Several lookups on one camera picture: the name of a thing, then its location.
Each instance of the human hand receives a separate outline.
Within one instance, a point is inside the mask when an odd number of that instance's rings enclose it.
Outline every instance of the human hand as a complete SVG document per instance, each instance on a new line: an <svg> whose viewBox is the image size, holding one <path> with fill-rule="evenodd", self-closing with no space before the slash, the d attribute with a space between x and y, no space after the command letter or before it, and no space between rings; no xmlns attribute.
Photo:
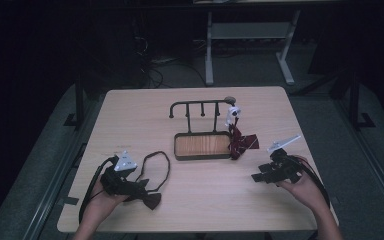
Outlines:
<svg viewBox="0 0 384 240"><path fill-rule="evenodd" d="M307 168L310 168L310 165L307 163L305 158L301 156L296 157L298 157L301 160L301 163ZM311 177L304 171L301 171L300 174L301 178L296 183L280 181L276 184L290 192L298 201L313 212L324 210L326 208L329 209L323 194L320 192Z"/></svg>
<svg viewBox="0 0 384 240"><path fill-rule="evenodd" d="M115 207L126 200L127 195L109 195L101 183L101 176L92 189L83 219L73 239L91 239L98 226L112 213Z"/></svg>

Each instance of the floor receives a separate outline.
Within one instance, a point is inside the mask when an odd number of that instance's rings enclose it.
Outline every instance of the floor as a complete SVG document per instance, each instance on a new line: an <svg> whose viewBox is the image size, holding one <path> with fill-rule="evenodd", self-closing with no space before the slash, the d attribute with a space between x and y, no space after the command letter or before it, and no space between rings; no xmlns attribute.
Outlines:
<svg viewBox="0 0 384 240"><path fill-rule="evenodd" d="M287 61L296 80L287 85L276 62L281 42L215 57L214 87L282 86L292 93L322 76L307 74L314 43L292 45ZM144 88L205 87L203 55L155 65ZM290 96L291 104L321 178L330 194L345 239L384 239L384 112L376 96L361 86L360 112L376 127L356 131L347 116L348 97L332 100L332 83L305 96ZM17 181L0 209L0 239L70 239L56 224L75 177L105 94L84 97L82 126L64 126L75 112L74 86L60 99ZM276 232L273 239L307 239L311 232ZM94 239L197 239L194 233L97 233ZM205 239L264 239L263 233L208 233Z"/></svg>

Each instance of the white table leg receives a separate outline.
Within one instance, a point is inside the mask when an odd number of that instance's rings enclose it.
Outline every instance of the white table leg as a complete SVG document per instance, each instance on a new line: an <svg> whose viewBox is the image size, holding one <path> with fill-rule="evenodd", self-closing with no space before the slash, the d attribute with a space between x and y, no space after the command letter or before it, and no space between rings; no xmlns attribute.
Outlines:
<svg viewBox="0 0 384 240"><path fill-rule="evenodd" d="M297 26L300 10L295 11L294 17L291 21L291 24L288 28L288 33L285 38L285 46L281 52L276 53L277 61L279 62L280 69L282 70L283 77L286 80L286 84L294 85L295 81L292 77L291 71L289 70L288 64L286 63L286 56L289 51L289 46L291 45L292 38L294 37L295 28Z"/></svg>
<svg viewBox="0 0 384 240"><path fill-rule="evenodd" d="M211 27L212 27L212 14L208 13L208 25L207 25L207 56L205 56L205 84L213 85L213 61L211 59Z"/></svg>

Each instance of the dark red object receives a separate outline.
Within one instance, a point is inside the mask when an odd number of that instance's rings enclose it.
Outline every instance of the dark red object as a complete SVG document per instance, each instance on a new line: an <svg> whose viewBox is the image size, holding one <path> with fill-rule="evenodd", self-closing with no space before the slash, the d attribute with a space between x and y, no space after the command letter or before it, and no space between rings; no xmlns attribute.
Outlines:
<svg viewBox="0 0 384 240"><path fill-rule="evenodd" d="M247 149L259 149L257 135L242 136L241 131L237 128L236 124L238 118L235 118L235 124L229 125L229 133L231 134L230 144L230 157L232 160L237 160Z"/></svg>

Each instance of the finger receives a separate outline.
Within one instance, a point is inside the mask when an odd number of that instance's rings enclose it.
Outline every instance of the finger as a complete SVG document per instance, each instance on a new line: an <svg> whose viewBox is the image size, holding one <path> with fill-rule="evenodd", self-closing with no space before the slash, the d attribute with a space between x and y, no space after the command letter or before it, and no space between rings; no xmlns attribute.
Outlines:
<svg viewBox="0 0 384 240"><path fill-rule="evenodd" d="M291 191L293 188L293 184L287 181L280 181L276 183L277 186L286 189L287 191Z"/></svg>

